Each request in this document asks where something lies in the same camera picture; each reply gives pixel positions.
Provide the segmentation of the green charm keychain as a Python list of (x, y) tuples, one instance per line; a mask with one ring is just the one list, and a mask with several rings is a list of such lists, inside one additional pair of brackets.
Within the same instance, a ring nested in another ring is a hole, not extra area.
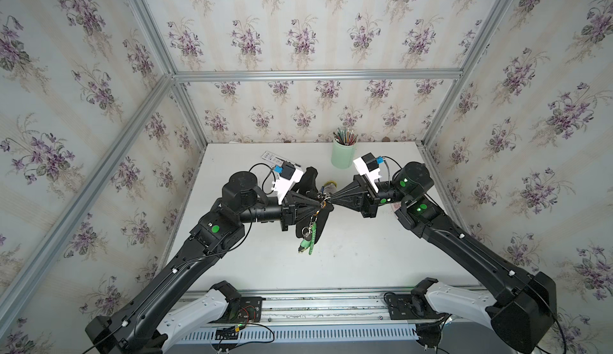
[(303, 240), (301, 241), (299, 245), (298, 252), (304, 253), (308, 251), (309, 254), (312, 254), (312, 251), (314, 249), (315, 239), (316, 239), (316, 232), (317, 232), (317, 224), (314, 222), (306, 230), (306, 234), (303, 236)]

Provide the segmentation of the black knitted shoulder bag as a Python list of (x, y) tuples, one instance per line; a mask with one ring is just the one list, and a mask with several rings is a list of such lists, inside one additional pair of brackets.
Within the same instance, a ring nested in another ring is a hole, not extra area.
[(316, 245), (322, 237), (330, 213), (335, 207), (328, 201), (324, 202), (324, 193), (317, 188), (316, 178), (318, 171), (314, 167), (308, 167), (303, 177), (292, 187), (295, 192), (298, 215), (295, 223), (295, 236), (309, 237), (309, 242), (314, 237)]

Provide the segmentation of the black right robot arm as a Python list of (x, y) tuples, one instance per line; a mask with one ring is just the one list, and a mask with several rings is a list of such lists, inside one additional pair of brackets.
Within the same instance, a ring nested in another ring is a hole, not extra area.
[(375, 217), (385, 204), (396, 204), (394, 213), (404, 229), (439, 248), (484, 287), (472, 292), (428, 277), (412, 288), (406, 301), (400, 296), (387, 301), (391, 317), (440, 324), (455, 315), (490, 328), (517, 352), (532, 352), (557, 322), (554, 280), (542, 272), (530, 274), (466, 233), (428, 197), (433, 185), (425, 164), (408, 162), (382, 183), (355, 175), (331, 197), (332, 204), (364, 218)]

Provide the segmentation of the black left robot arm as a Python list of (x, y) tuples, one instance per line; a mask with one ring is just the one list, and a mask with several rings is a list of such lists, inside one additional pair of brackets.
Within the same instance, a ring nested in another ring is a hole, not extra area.
[(170, 262), (126, 306), (95, 317), (86, 327), (100, 353), (164, 353), (201, 325), (233, 320), (241, 295), (229, 282), (213, 285), (192, 303), (177, 307), (189, 288), (247, 238), (256, 222), (282, 226), (318, 221), (329, 210), (317, 189), (317, 170), (275, 167), (279, 178), (267, 195), (250, 171), (234, 173), (211, 210), (200, 218)]

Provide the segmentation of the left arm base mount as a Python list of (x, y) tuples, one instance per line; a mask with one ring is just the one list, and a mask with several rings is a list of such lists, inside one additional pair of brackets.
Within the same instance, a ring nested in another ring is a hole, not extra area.
[(204, 296), (168, 313), (157, 331), (169, 338), (183, 338), (210, 323), (259, 322), (263, 301), (262, 297), (243, 297), (229, 282), (219, 282)]

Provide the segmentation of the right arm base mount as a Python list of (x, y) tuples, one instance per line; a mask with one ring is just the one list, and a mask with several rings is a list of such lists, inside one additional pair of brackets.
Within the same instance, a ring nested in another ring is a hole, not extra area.
[(468, 290), (427, 277), (409, 293), (386, 292), (382, 299), (391, 320), (436, 321), (456, 316), (493, 330), (486, 309), (496, 300), (487, 290)]

